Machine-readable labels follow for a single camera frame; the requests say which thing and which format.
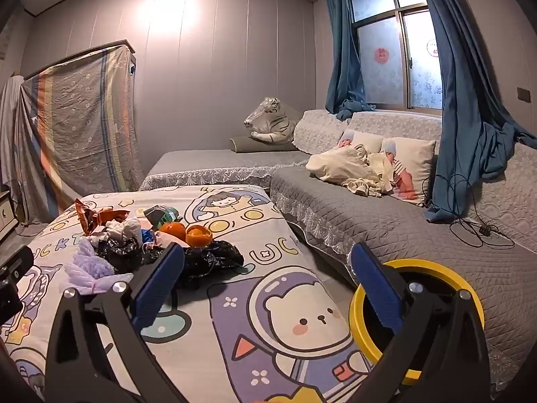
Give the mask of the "black plastic bag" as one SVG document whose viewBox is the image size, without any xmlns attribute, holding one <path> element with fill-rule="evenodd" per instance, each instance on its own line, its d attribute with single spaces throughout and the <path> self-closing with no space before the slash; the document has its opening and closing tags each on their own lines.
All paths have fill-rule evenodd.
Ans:
<svg viewBox="0 0 537 403">
<path fill-rule="evenodd" d="M 164 251 L 159 245 L 147 242 L 139 245 L 136 239 L 119 241 L 109 238 L 99 241 L 96 255 L 115 268 L 116 274 L 133 273 L 146 264 L 153 263 Z M 213 240 L 203 249 L 183 249 L 184 267 L 176 287 L 198 288 L 203 282 L 229 275 L 244 265 L 239 249 L 229 242 Z"/>
</svg>

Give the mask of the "orange peel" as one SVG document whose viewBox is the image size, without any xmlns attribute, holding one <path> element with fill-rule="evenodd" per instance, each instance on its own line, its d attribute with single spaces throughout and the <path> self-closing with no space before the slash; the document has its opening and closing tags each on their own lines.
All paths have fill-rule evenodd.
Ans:
<svg viewBox="0 0 537 403">
<path fill-rule="evenodd" d="M 201 225 L 191 225 L 186 229 L 185 242 L 192 249 L 203 249 L 212 241 L 212 232 Z"/>
<path fill-rule="evenodd" d="M 178 221 L 165 223 L 159 228 L 159 231 L 173 236 L 183 242 L 186 241 L 186 228 Z"/>
</svg>

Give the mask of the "green snack packet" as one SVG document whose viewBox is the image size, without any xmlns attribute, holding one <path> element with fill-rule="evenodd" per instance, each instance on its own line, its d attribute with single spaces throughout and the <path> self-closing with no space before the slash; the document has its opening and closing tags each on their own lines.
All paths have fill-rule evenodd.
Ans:
<svg viewBox="0 0 537 403">
<path fill-rule="evenodd" d="M 160 230 L 167 223 L 179 222 L 182 217 L 173 207 L 155 205 L 144 210 L 144 215 L 151 224 L 153 230 Z"/>
</svg>

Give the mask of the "purple foam net bundle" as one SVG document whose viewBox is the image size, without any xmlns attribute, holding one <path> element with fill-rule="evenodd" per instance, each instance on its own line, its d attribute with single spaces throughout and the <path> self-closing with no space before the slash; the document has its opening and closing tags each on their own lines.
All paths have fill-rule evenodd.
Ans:
<svg viewBox="0 0 537 403">
<path fill-rule="evenodd" d="M 64 265 L 67 281 L 62 291 L 74 288 L 80 295 L 101 294 L 112 289 L 117 282 L 129 283 L 132 273 L 115 273 L 113 267 L 104 258 L 96 255 L 96 250 L 87 239 L 81 239 L 72 261 Z"/>
</svg>

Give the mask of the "orange foil snack wrapper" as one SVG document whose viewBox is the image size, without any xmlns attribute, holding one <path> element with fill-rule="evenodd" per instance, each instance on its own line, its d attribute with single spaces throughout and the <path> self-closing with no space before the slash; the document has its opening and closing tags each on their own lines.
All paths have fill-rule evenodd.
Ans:
<svg viewBox="0 0 537 403">
<path fill-rule="evenodd" d="M 113 210 L 104 208 L 99 211 L 93 210 L 79 199 L 75 200 L 75 207 L 83 233 L 90 236 L 97 227 L 105 226 L 107 222 L 123 222 L 128 218 L 128 210 Z"/>
</svg>

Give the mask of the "pink cloth bundle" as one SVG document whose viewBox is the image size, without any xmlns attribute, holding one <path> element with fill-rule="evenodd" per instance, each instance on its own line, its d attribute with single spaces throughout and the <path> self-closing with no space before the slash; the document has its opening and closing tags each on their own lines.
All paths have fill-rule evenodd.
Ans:
<svg viewBox="0 0 537 403">
<path fill-rule="evenodd" d="M 188 244 L 185 241 L 183 241 L 183 240 L 181 240 L 181 239 L 179 239 L 179 238 L 177 238 L 177 237 L 175 237 L 173 235 L 170 235 L 168 233 L 161 232 L 161 231 L 156 231 L 156 233 L 155 233 L 155 245 L 157 247 L 165 249 L 171 244 L 178 244 L 183 249 L 188 248 Z"/>
</svg>

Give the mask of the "cartoon print bed cover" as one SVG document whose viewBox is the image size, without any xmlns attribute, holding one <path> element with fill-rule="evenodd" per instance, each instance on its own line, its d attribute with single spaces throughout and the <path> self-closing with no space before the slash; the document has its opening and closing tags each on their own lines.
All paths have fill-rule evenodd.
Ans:
<svg viewBox="0 0 537 403">
<path fill-rule="evenodd" d="M 92 195 L 92 208 L 141 216 L 161 204 L 201 220 L 214 195 L 245 202 L 208 228 L 242 267 L 172 289 L 141 336 L 192 402 L 344 402 L 371 371 L 349 332 L 337 273 L 316 258 L 257 186 L 191 186 Z"/>
</svg>

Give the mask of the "cream crumpled blanket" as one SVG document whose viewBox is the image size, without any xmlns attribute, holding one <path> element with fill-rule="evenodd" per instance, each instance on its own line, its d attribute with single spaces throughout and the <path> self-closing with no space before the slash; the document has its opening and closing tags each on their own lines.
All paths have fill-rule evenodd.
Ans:
<svg viewBox="0 0 537 403">
<path fill-rule="evenodd" d="M 365 146 L 343 146 L 312 155 L 306 168 L 313 177 L 362 196 L 382 197 L 393 190 L 393 166 L 384 152 Z"/>
</svg>

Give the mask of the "baby print pillow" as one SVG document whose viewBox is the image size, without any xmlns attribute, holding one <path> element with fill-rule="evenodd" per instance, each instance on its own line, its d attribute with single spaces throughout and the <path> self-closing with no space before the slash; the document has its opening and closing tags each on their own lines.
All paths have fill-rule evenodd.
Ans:
<svg viewBox="0 0 537 403">
<path fill-rule="evenodd" d="M 341 135 L 340 140 L 337 144 L 337 148 L 343 146 L 358 147 L 359 145 L 362 145 L 367 150 L 367 153 L 371 154 L 378 153 L 381 151 L 382 142 L 382 136 L 347 129 Z"/>
<path fill-rule="evenodd" d="M 392 167 L 391 194 L 397 199 L 423 206 L 429 192 L 435 140 L 384 138 L 381 152 Z"/>
</svg>

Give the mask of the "grey bolster pillow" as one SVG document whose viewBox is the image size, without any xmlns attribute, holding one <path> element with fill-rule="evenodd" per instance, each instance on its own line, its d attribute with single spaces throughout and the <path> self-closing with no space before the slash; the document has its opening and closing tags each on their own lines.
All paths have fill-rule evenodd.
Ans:
<svg viewBox="0 0 537 403">
<path fill-rule="evenodd" d="M 289 152 L 298 149 L 293 143 L 273 144 L 258 141 L 250 136 L 236 136 L 230 140 L 230 149 L 238 154 L 262 153 L 262 152 Z"/>
</svg>

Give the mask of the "baby print pillow left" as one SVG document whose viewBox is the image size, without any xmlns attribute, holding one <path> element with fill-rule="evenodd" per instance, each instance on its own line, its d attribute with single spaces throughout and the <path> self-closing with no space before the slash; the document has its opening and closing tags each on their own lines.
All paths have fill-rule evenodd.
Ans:
<svg viewBox="0 0 537 403">
<path fill-rule="evenodd" d="M 381 151 L 382 142 L 382 136 L 347 129 L 341 135 L 340 140 L 337 144 L 337 148 L 343 146 L 358 147 L 359 145 L 362 145 L 367 150 L 367 153 L 371 154 L 378 153 Z"/>
</svg>

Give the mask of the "white tiger plush toy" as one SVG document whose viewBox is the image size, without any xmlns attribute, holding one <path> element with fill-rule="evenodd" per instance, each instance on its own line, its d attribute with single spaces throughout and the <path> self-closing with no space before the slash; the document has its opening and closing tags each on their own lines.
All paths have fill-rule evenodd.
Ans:
<svg viewBox="0 0 537 403">
<path fill-rule="evenodd" d="M 250 136 L 268 144 L 286 144 L 293 140 L 301 114 L 276 97 L 265 97 L 247 116 L 244 125 Z"/>
</svg>

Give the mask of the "blue curtain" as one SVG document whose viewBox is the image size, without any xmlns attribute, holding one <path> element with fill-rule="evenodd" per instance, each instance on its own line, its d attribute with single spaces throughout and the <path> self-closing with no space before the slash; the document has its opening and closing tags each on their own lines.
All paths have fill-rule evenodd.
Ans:
<svg viewBox="0 0 537 403">
<path fill-rule="evenodd" d="M 340 121 L 372 111 L 367 103 L 361 64 L 353 35 L 349 0 L 326 0 L 332 34 L 333 68 L 325 108 Z"/>
<path fill-rule="evenodd" d="M 431 205 L 425 218 L 463 217 L 472 188 L 496 180 L 518 143 L 536 137 L 501 102 L 491 59 L 465 0 L 427 0 L 441 68 L 442 131 Z"/>
</svg>

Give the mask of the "window with frosted glass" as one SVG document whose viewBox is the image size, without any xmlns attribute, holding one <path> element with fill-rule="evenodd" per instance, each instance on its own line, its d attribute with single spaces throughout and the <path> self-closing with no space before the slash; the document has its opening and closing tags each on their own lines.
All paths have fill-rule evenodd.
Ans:
<svg viewBox="0 0 537 403">
<path fill-rule="evenodd" d="M 438 116 L 442 81 L 427 0 L 349 0 L 365 99 Z"/>
</svg>

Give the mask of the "wall switch plate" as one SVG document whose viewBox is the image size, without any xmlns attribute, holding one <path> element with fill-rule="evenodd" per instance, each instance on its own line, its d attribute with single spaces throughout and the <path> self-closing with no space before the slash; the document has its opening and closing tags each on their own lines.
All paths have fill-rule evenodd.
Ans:
<svg viewBox="0 0 537 403">
<path fill-rule="evenodd" d="M 530 103 L 532 101 L 531 92 L 520 86 L 517 87 L 517 98 L 525 103 Z"/>
</svg>

